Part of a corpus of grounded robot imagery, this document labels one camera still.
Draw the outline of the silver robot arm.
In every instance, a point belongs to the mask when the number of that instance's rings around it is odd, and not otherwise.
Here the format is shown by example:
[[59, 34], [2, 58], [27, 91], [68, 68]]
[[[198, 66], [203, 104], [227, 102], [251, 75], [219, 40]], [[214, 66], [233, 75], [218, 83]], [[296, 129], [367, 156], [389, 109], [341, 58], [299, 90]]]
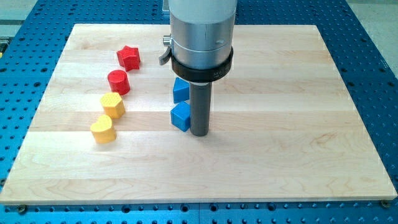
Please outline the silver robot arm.
[[180, 78], [206, 85], [231, 68], [237, 0], [168, 0], [170, 34], [159, 64], [172, 61]]

